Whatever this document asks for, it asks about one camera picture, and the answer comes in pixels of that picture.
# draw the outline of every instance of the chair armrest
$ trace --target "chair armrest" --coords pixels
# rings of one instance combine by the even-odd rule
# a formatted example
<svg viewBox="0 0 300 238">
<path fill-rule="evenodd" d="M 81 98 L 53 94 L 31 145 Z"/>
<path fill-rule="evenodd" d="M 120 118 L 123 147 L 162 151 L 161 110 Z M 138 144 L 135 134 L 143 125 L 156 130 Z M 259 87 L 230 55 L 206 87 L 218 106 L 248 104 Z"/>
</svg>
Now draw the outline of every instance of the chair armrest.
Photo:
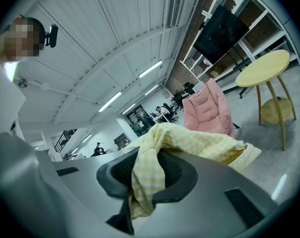
<svg viewBox="0 0 300 238">
<path fill-rule="evenodd" d="M 199 126 L 196 111 L 188 98 L 182 100 L 184 106 L 184 127 L 196 131 Z"/>
<path fill-rule="evenodd" d="M 233 136 L 234 125 L 233 125 L 233 121 L 231 120 L 230 106 L 226 101 L 225 96 L 218 97 L 218 109 L 219 109 L 220 121 L 222 125 L 226 128 L 226 134 L 229 136 Z"/>
</svg>

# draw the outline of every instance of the white shelving unit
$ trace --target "white shelving unit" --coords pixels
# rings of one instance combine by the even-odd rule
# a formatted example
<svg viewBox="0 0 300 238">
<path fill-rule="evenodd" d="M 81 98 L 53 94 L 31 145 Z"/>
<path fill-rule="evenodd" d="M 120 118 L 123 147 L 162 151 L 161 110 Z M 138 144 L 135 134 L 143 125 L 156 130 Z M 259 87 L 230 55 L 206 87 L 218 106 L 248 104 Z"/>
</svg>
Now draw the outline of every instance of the white shelving unit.
<svg viewBox="0 0 300 238">
<path fill-rule="evenodd" d="M 256 18 L 253 23 L 250 25 L 248 32 L 242 37 L 242 39 L 238 42 L 238 45 L 243 49 L 243 51 L 246 53 L 246 56 L 248 58 L 250 58 L 251 61 L 254 61 L 257 59 L 257 57 L 259 55 L 262 55 L 264 52 L 266 52 L 267 50 L 269 50 L 269 47 L 271 45 L 273 45 L 275 42 L 279 41 L 281 38 L 283 38 L 286 42 L 289 43 L 289 46 L 291 46 L 291 49 L 289 50 L 290 54 L 291 54 L 291 61 L 293 60 L 297 60 L 298 63 L 300 64 L 300 58 L 299 55 L 297 53 L 297 50 L 295 48 L 295 45 L 290 37 L 290 35 L 288 34 L 288 32 L 286 31 L 284 25 L 282 24 L 282 22 L 277 18 L 277 16 L 272 12 L 272 10 L 261 0 L 238 0 L 238 2 L 236 3 L 235 7 L 231 10 L 231 12 L 233 14 L 235 14 L 236 16 L 239 16 L 240 13 L 244 10 L 245 6 L 249 3 L 249 1 L 254 2 L 261 10 L 262 13 L 261 15 Z M 214 11 L 216 10 L 216 8 L 218 7 L 218 5 L 224 5 L 226 2 L 226 0 L 213 0 L 210 8 L 208 11 L 202 11 L 202 14 L 205 16 L 205 24 L 208 22 L 208 20 L 212 17 L 212 14 L 214 13 Z M 266 40 L 264 40 L 262 43 L 260 43 L 259 45 L 257 45 L 256 47 L 252 48 L 251 45 L 248 44 L 247 40 L 245 39 L 245 36 L 253 30 L 253 28 L 255 28 L 255 26 L 265 17 L 268 16 L 271 21 L 273 22 L 273 24 L 277 27 L 277 31 L 272 34 L 269 38 L 267 38 Z M 213 70 L 213 66 L 214 64 L 212 64 L 211 66 L 207 67 L 202 73 L 200 73 L 198 76 L 194 75 L 193 73 L 193 68 L 199 64 L 202 59 L 204 59 L 203 55 L 199 57 L 199 59 L 197 59 L 193 66 L 191 66 L 191 68 L 188 68 L 185 65 L 185 61 L 191 56 L 193 55 L 193 50 L 195 50 L 195 48 L 193 48 L 193 45 L 195 43 L 195 41 L 197 40 L 197 38 L 199 37 L 200 33 L 201 33 L 202 29 L 198 31 L 192 45 L 190 46 L 186 56 L 184 57 L 184 59 L 181 62 L 181 64 L 183 64 L 185 66 L 186 69 L 188 69 L 192 75 L 200 82 L 200 78 L 206 74 L 207 72 L 210 72 Z M 231 65 L 229 68 L 225 69 L 218 77 L 215 78 L 215 80 L 219 80 L 222 77 L 224 77 L 225 75 L 227 75 L 228 73 L 230 73 L 231 71 L 233 71 L 233 68 L 235 67 L 235 65 Z M 232 83 L 228 83 L 228 85 L 223 86 L 222 89 L 223 90 L 228 90 L 232 87 L 237 86 L 234 82 Z"/>
</svg>

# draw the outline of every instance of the white shirt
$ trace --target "white shirt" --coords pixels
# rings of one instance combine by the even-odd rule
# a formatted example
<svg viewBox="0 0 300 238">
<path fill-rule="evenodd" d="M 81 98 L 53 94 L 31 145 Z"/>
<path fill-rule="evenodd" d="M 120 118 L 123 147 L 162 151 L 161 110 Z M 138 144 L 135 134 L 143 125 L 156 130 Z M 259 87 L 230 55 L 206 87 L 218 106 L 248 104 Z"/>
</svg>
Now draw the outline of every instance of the white shirt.
<svg viewBox="0 0 300 238">
<path fill-rule="evenodd" d="M 17 117 L 25 100 L 26 97 L 14 83 L 9 81 L 0 64 L 0 133 L 11 134 L 11 126 L 16 122 L 16 134 L 23 139 Z"/>
<path fill-rule="evenodd" d="M 139 124 L 140 128 L 144 127 L 144 124 L 142 123 L 142 121 L 139 121 L 138 124 Z"/>
<path fill-rule="evenodd" d="M 168 109 L 166 109 L 166 108 L 164 108 L 164 107 L 161 107 L 161 114 L 167 114 L 167 113 L 170 113 L 170 111 L 168 110 Z"/>
</svg>

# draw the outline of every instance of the round side table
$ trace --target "round side table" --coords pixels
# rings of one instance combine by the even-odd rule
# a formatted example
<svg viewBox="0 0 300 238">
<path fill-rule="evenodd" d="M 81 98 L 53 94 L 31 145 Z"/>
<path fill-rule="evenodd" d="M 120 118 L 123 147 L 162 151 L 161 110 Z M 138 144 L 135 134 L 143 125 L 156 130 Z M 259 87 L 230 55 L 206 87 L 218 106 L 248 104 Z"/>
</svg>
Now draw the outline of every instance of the round side table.
<svg viewBox="0 0 300 238">
<path fill-rule="evenodd" d="M 288 67 L 290 63 L 290 54 L 285 50 L 276 50 L 265 54 L 249 66 L 247 66 L 236 78 L 236 84 L 240 87 L 256 86 L 258 95 L 259 108 L 259 125 L 261 125 L 261 117 L 269 123 L 279 123 L 282 133 L 282 149 L 285 150 L 285 128 L 284 120 L 293 111 L 294 119 L 296 114 L 292 99 L 285 86 L 280 74 Z M 277 97 L 270 80 L 277 77 L 287 95 L 287 98 Z M 261 107 L 261 95 L 259 85 L 266 83 L 272 99 L 268 100 Z"/>
</svg>

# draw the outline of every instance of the wall-mounted tv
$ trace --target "wall-mounted tv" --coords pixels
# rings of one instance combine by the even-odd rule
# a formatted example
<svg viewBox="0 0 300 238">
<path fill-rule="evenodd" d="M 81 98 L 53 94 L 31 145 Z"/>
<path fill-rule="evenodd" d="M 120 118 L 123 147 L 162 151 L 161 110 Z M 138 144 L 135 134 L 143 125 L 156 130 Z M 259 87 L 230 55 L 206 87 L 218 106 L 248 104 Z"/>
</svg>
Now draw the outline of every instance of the wall-mounted tv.
<svg viewBox="0 0 300 238">
<path fill-rule="evenodd" d="M 247 31 L 248 27 L 237 16 L 219 5 L 194 43 L 194 48 L 214 64 Z"/>
</svg>

